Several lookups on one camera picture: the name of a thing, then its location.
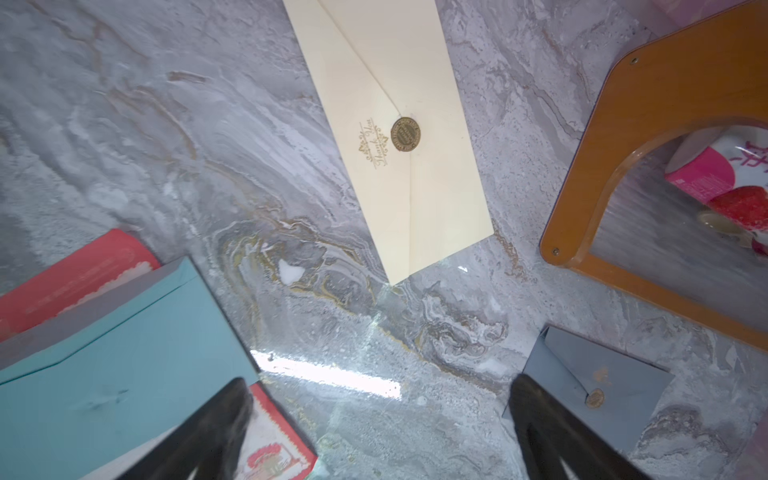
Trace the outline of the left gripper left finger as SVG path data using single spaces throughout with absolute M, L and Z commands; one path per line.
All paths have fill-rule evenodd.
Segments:
M 233 479 L 252 413 L 253 396 L 235 378 L 120 477 Z

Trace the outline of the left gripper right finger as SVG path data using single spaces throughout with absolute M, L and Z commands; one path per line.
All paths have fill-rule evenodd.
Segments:
M 528 477 L 646 479 L 648 476 L 526 374 L 511 384 L 509 410 Z

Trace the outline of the red bordered pink card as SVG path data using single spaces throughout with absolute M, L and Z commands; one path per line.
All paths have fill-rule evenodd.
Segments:
M 110 231 L 2 297 L 1 345 L 165 265 L 130 235 Z M 253 413 L 233 479 L 303 479 L 312 471 L 316 455 L 272 402 L 254 365 L 257 381 L 245 381 L 253 396 Z M 181 424 L 78 479 L 122 479 Z

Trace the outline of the grey envelope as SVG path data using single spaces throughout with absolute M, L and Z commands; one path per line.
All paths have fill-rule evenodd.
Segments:
M 538 336 L 523 373 L 615 450 L 628 454 L 674 375 L 556 328 Z

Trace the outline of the teal green envelope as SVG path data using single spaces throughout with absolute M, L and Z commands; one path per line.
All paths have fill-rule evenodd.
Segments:
M 257 370 L 181 258 L 1 345 L 1 475 L 78 479 Z

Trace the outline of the cream yellow envelope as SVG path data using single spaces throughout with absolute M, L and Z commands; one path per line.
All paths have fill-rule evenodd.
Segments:
M 387 279 L 493 227 L 432 1 L 285 5 Z

